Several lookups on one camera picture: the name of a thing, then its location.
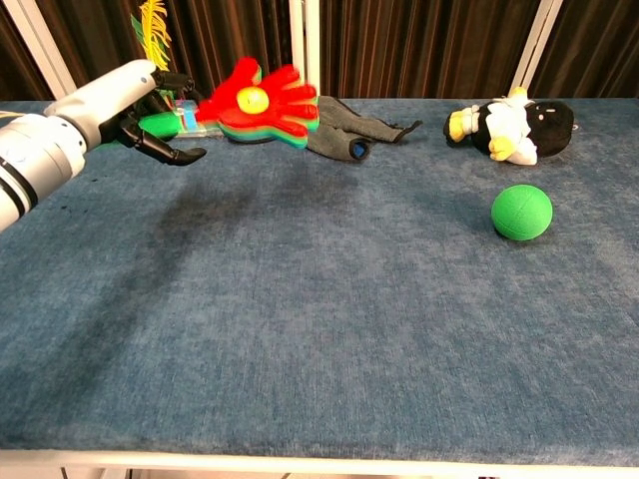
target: stuffed toy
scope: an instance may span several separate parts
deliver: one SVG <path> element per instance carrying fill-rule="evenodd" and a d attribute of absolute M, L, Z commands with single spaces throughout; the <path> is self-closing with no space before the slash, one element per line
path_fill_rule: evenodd
<path fill-rule="evenodd" d="M 477 150 L 497 162 L 531 166 L 568 146 L 573 122 L 565 103 L 534 102 L 526 89 L 517 87 L 507 97 L 451 113 L 443 134 L 451 145 L 470 136 Z"/>

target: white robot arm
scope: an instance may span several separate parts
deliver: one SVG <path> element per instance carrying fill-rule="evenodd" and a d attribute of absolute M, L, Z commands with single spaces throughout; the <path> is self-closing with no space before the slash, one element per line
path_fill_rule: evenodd
<path fill-rule="evenodd" d="M 199 100 L 188 77 L 135 60 L 51 104 L 43 115 L 24 115 L 1 128 L 0 233 L 75 178 L 84 155 L 102 144 L 119 141 L 175 166 L 205 155 L 200 148 L 175 150 L 139 127 L 141 105 L 151 113 L 169 110 L 157 89 L 182 89 Z"/>

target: green handle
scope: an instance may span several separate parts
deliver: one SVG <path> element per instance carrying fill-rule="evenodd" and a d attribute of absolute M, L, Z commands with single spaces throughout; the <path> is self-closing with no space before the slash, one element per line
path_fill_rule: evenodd
<path fill-rule="evenodd" d="M 169 138 L 182 131 L 182 120 L 173 112 L 158 113 L 140 120 L 140 128 L 154 137 Z"/>

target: table edge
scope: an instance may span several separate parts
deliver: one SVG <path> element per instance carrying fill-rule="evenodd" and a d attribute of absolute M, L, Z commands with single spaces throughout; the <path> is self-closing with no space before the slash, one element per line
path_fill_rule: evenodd
<path fill-rule="evenodd" d="M 298 473 L 374 476 L 468 475 L 561 477 L 562 479 L 626 479 L 639 476 L 639 467 L 478 464 L 433 461 L 329 459 L 195 455 L 162 452 L 0 450 L 2 467 L 104 467 L 108 469 L 215 470 L 249 473 Z"/>

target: green ball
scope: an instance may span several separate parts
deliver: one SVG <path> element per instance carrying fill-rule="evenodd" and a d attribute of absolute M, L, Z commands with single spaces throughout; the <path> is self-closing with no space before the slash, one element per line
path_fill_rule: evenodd
<path fill-rule="evenodd" d="M 497 195 L 490 216 L 497 231 L 506 238 L 533 240 L 550 226 L 552 202 L 537 187 L 515 185 Z"/>

